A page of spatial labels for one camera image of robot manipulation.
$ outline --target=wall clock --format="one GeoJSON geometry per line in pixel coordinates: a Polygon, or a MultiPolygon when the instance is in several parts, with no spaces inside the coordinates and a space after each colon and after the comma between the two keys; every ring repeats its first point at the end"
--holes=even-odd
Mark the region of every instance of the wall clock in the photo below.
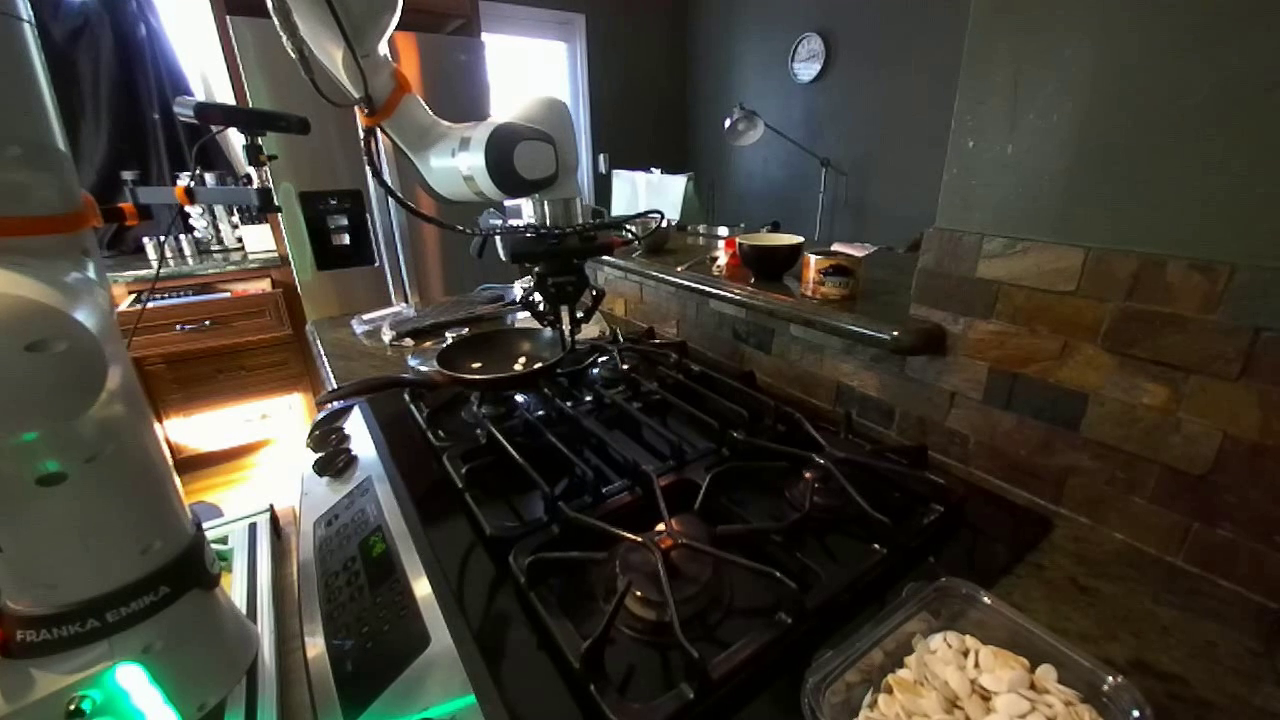
{"type": "Polygon", "coordinates": [[[800,31],[788,61],[792,81],[814,86],[830,69],[830,41],[821,31],[800,31]]]}

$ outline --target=oven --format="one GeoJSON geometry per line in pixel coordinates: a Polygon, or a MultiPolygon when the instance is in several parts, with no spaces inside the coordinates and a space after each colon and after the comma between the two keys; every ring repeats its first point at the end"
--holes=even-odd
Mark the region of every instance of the oven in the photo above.
{"type": "Polygon", "coordinates": [[[679,345],[331,405],[299,495],[318,716],[800,716],[810,662],[1044,521],[679,345]]]}

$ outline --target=robotic arm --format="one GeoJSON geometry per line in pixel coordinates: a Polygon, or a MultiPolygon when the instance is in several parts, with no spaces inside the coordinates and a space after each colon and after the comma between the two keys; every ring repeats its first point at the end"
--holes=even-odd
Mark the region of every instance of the robotic arm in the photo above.
{"type": "Polygon", "coordinates": [[[578,197],[574,117],[536,101],[518,122],[448,124],[392,64],[390,38],[403,0],[270,0],[275,31],[318,91],[361,105],[423,184],[448,201],[578,197]]]}

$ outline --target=copper pot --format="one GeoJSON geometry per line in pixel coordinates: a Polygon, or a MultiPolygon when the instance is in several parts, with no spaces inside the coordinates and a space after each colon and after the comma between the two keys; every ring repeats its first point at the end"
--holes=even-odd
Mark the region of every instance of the copper pot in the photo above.
{"type": "Polygon", "coordinates": [[[858,260],[840,251],[804,251],[800,258],[800,295],[840,304],[858,291],[858,260]]]}

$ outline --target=frying pan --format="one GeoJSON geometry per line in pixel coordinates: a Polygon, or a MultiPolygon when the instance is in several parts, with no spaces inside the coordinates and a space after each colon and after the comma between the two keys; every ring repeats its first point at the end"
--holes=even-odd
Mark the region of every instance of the frying pan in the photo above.
{"type": "Polygon", "coordinates": [[[441,386],[509,386],[551,373],[564,361],[570,345],[557,327],[476,327],[467,337],[451,337],[437,354],[437,370],[430,376],[365,376],[322,397],[324,405],[371,397],[385,389],[441,389],[441,386]]]}

